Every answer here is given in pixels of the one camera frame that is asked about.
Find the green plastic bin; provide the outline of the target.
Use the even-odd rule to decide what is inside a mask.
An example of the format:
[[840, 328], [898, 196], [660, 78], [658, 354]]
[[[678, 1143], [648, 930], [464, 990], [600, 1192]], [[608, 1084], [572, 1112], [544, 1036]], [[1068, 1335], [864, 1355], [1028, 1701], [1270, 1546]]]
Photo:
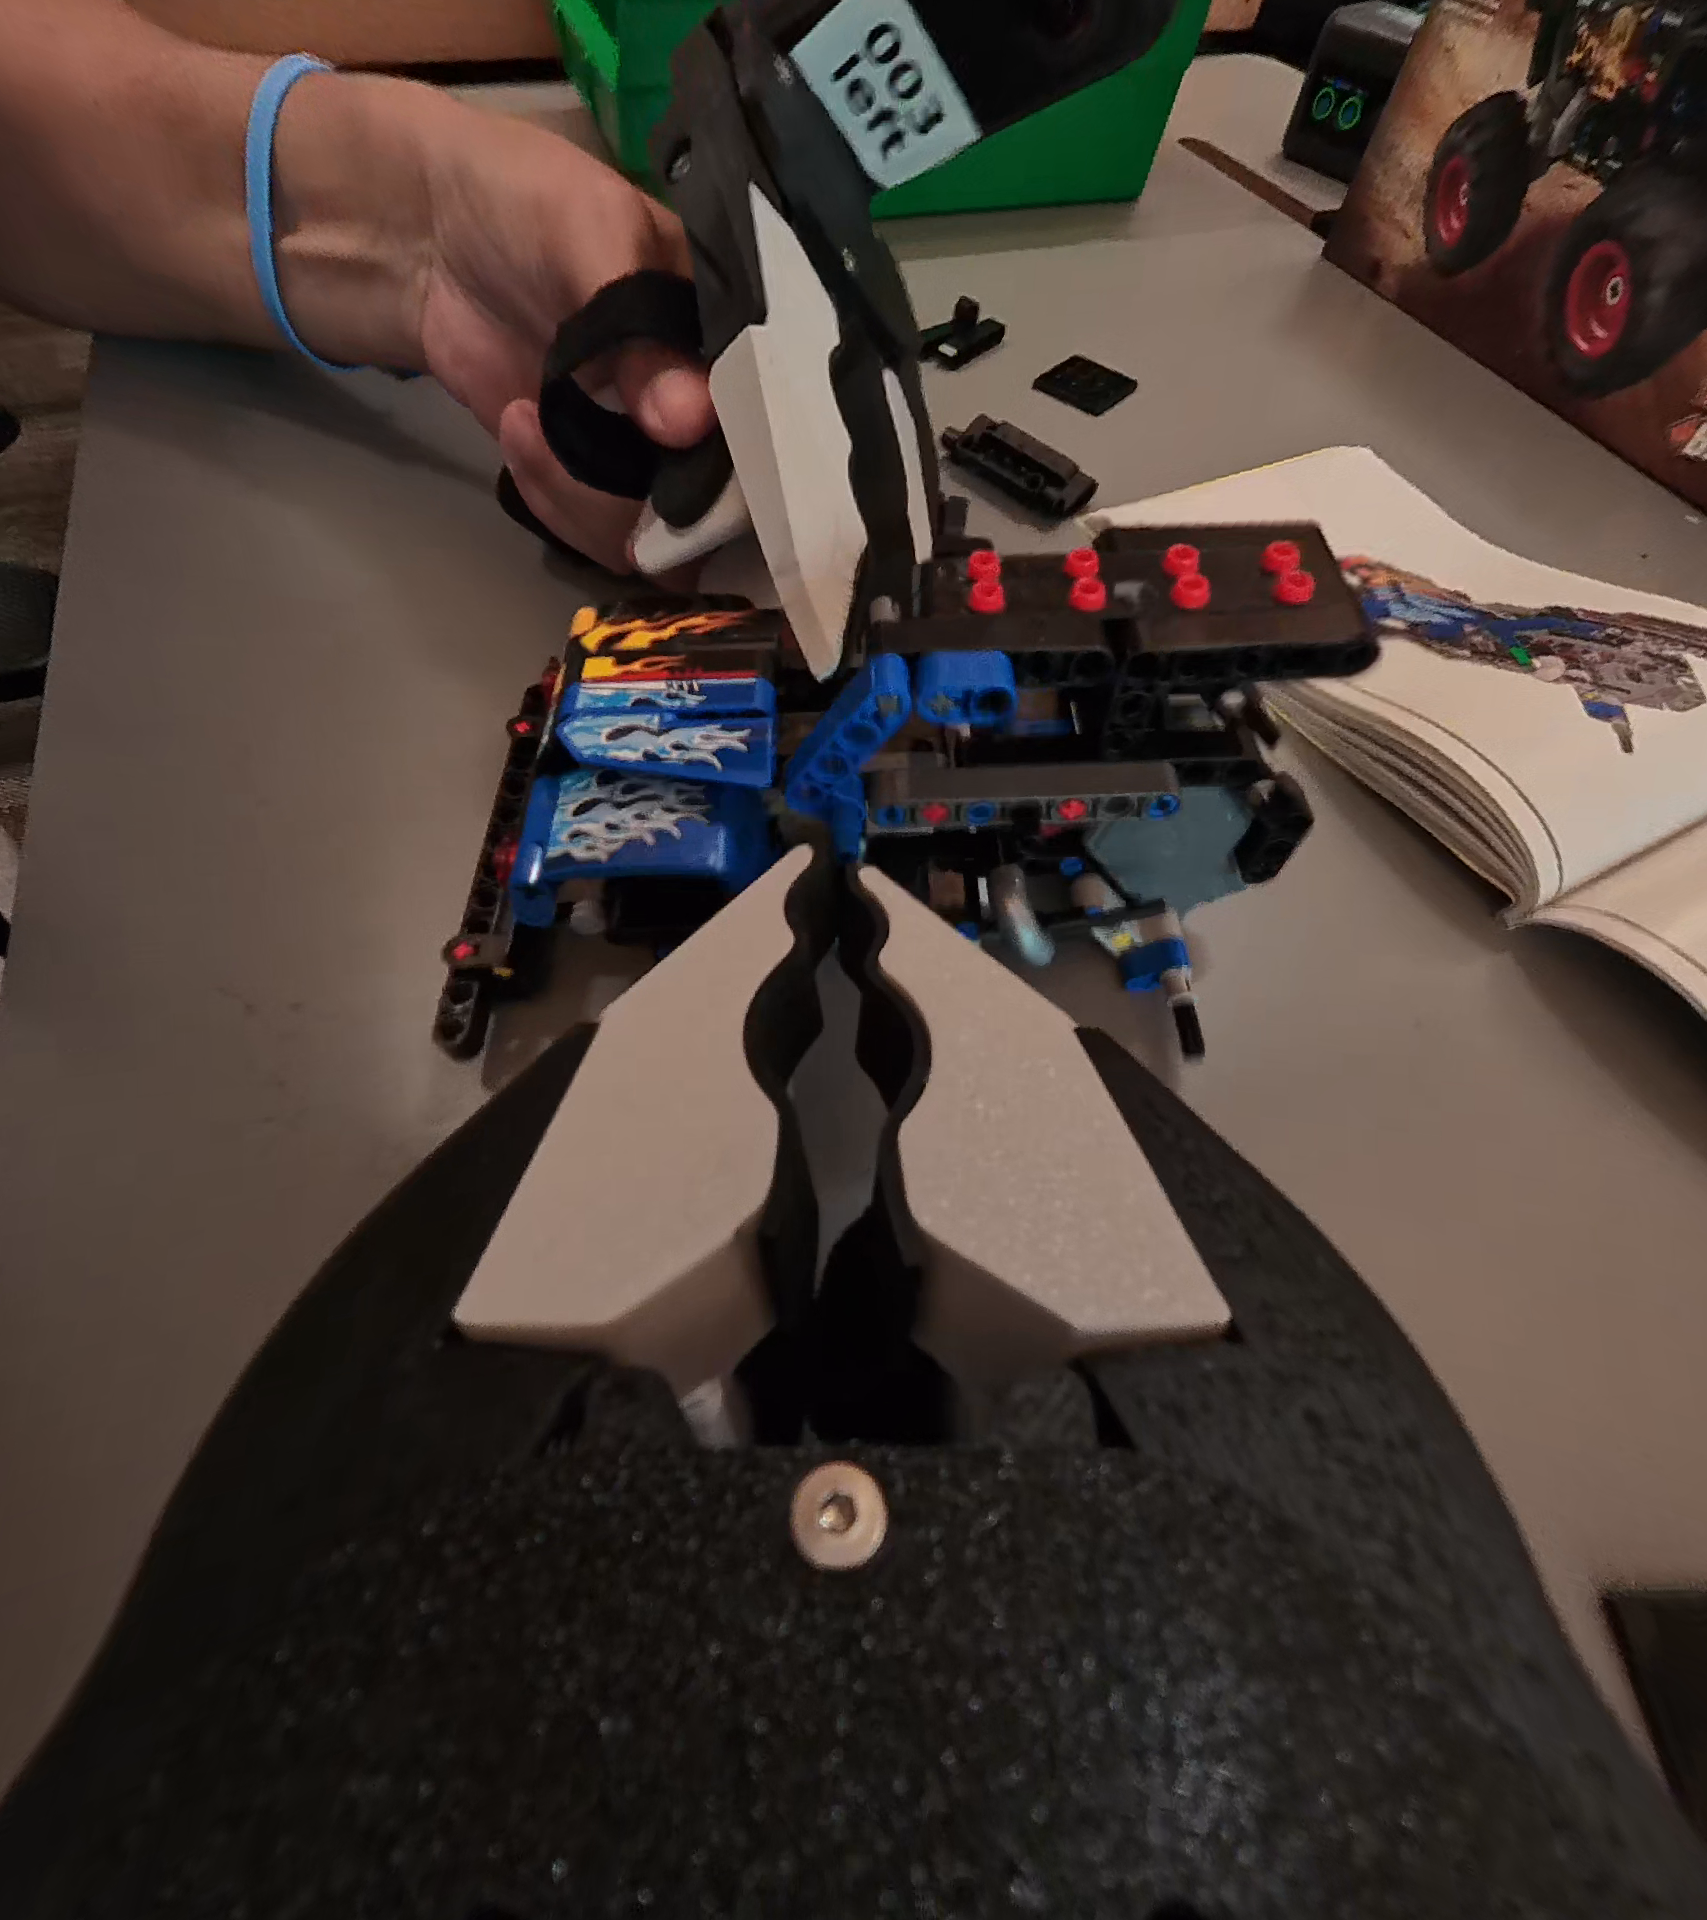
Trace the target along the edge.
[[[652, 134], [670, 106], [674, 50], [714, 4], [554, 3], [562, 65], [614, 164], [662, 193]], [[1204, 6], [1182, 3], [1154, 48], [874, 200], [880, 220], [1122, 204], [1144, 193], [1180, 85], [1196, 58]]]

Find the black lego panel with holes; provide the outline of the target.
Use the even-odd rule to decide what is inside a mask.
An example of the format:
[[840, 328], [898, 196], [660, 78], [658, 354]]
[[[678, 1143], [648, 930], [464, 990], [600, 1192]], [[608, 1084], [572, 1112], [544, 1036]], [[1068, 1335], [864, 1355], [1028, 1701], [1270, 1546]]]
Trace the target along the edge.
[[1046, 523], [1080, 516], [1100, 486], [1074, 458], [1010, 420], [978, 414], [946, 427], [940, 446], [952, 469]]

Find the person's left forearm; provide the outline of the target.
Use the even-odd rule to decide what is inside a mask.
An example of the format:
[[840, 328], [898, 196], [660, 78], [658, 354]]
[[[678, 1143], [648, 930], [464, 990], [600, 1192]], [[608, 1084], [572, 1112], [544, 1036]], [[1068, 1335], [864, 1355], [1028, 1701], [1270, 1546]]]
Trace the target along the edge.
[[0, 3], [0, 301], [95, 333], [280, 345], [244, 188], [266, 72], [129, 4]]

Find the person's left hand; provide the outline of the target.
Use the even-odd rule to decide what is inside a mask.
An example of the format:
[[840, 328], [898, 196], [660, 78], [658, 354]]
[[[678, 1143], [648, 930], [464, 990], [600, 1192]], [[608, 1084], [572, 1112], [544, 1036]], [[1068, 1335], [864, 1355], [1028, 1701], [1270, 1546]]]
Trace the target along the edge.
[[570, 141], [398, 78], [294, 85], [274, 159], [300, 343], [336, 367], [434, 376], [550, 533], [632, 573], [640, 506], [568, 475], [536, 399], [562, 325], [594, 294], [640, 272], [690, 276], [676, 219]]

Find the blue wristband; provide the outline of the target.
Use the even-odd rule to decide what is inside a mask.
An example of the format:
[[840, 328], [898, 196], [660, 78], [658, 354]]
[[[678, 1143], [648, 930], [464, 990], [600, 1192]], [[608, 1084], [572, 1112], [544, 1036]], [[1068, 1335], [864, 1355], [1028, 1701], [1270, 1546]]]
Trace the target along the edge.
[[330, 72], [332, 66], [326, 61], [296, 53], [272, 61], [254, 87], [242, 144], [244, 227], [254, 288], [278, 340], [322, 373], [352, 373], [350, 365], [314, 353], [298, 335], [286, 304], [276, 251], [276, 139], [282, 112], [296, 85]]

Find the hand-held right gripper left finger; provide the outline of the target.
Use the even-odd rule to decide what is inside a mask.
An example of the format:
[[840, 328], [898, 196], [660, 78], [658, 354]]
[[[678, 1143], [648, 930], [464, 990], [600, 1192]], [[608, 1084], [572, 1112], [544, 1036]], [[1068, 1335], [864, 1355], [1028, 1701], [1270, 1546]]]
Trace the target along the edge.
[[794, 1333], [818, 1192], [792, 1080], [818, 1039], [818, 853], [788, 853], [592, 1029], [460, 1296], [476, 1342], [678, 1394]]

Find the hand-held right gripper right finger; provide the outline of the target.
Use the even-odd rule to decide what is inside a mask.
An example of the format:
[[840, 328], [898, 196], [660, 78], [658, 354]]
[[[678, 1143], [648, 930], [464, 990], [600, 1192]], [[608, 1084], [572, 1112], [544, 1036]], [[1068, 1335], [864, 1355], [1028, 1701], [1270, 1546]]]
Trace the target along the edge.
[[1076, 1021], [872, 866], [850, 978], [884, 1108], [850, 1229], [852, 1439], [942, 1442], [1076, 1363], [1230, 1333]]

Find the lego truck model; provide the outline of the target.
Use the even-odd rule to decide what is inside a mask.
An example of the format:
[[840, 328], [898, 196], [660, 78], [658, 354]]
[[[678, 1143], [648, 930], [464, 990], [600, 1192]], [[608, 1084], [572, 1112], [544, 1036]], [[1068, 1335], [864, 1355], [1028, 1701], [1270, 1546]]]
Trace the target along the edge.
[[1040, 968], [1086, 934], [1204, 1039], [1186, 919], [1278, 876], [1312, 829], [1268, 763], [1270, 685], [1380, 659], [1312, 523], [1150, 525], [1010, 552], [942, 500], [908, 603], [818, 681], [738, 592], [584, 607], [526, 690], [434, 1039], [474, 1058], [560, 932], [666, 956], [792, 850], [870, 864]]

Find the black lego plate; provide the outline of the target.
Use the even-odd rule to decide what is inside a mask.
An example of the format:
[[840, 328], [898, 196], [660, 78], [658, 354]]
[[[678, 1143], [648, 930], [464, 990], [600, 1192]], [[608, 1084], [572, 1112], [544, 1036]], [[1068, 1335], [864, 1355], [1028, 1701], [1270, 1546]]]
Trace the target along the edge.
[[1138, 393], [1138, 378], [1086, 354], [1070, 354], [1032, 381], [1032, 393], [1070, 410], [1102, 419]]

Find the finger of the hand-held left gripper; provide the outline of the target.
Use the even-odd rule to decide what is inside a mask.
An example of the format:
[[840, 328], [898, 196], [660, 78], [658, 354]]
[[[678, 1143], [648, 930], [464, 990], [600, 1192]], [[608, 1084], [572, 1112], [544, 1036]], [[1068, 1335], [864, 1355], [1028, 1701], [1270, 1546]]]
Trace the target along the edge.
[[770, 193], [750, 184], [746, 211], [766, 315], [718, 354], [710, 388], [770, 582], [802, 659], [826, 681], [842, 668], [870, 557], [832, 384], [842, 327]]
[[878, 359], [862, 373], [862, 516], [870, 601], [916, 611], [920, 574], [940, 523], [938, 465], [924, 406], [902, 373]]

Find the lego set box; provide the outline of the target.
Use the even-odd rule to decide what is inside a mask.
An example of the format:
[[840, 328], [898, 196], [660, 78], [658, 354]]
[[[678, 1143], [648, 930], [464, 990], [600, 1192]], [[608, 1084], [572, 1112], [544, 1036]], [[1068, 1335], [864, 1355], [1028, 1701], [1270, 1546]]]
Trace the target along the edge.
[[1707, 3], [1432, 4], [1326, 257], [1707, 516]]

